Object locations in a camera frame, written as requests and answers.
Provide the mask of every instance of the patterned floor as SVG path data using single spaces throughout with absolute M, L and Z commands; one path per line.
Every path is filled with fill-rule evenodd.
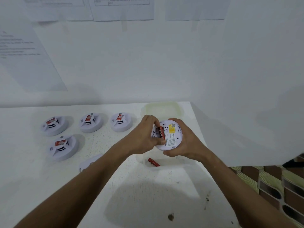
M 294 161 L 304 162 L 304 153 Z M 304 228 L 304 168 L 237 166 L 230 169 L 294 224 Z

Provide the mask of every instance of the paper taped to wall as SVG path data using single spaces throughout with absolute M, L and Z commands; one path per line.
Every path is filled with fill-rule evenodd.
M 0 25 L 0 64 L 27 91 L 67 90 L 29 22 Z
M 32 22 L 92 21 L 88 0 L 23 0 L 25 14 Z
M 94 21 L 153 20 L 154 0 L 89 0 Z
M 222 20 L 231 0 L 166 0 L 166 21 Z

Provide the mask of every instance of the person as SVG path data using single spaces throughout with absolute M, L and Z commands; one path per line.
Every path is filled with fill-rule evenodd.
M 201 162 L 211 174 L 232 206 L 239 223 L 247 227 L 296 227 L 286 216 L 253 191 L 210 151 L 185 123 L 176 118 L 182 129 L 181 144 L 164 155 L 182 155 Z M 114 144 L 102 157 L 25 216 L 15 228 L 77 227 L 90 206 L 117 168 L 133 154 L 142 154 L 156 145 L 165 144 L 151 137 L 156 117 L 145 115 L 126 137 Z

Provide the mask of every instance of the smoke detector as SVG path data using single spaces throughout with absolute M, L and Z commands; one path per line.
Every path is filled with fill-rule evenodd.
M 132 126 L 132 118 L 128 113 L 114 114 L 111 118 L 111 128 L 115 132 L 124 132 Z
M 79 142 L 74 135 L 61 136 L 51 143 L 47 152 L 56 161 L 72 157 L 78 150 Z
M 84 169 L 88 168 L 89 165 L 97 161 L 103 154 L 98 154 L 94 157 L 89 158 L 88 160 L 85 160 L 79 164 L 79 172 L 82 172 Z
M 63 116 L 51 117 L 44 122 L 40 129 L 46 136 L 55 136 L 66 130 L 69 122 Z
M 163 120 L 160 124 L 160 127 L 153 127 L 151 136 L 163 138 L 167 143 L 156 147 L 160 150 L 170 150 L 179 146 L 183 139 L 183 133 L 181 132 L 180 126 L 172 120 Z
M 83 133 L 92 133 L 100 129 L 102 124 L 103 120 L 99 114 L 90 113 L 80 119 L 79 127 Z

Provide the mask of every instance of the yellow sticker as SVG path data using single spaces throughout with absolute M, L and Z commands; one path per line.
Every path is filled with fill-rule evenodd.
M 169 133 L 175 133 L 175 124 L 169 125 Z

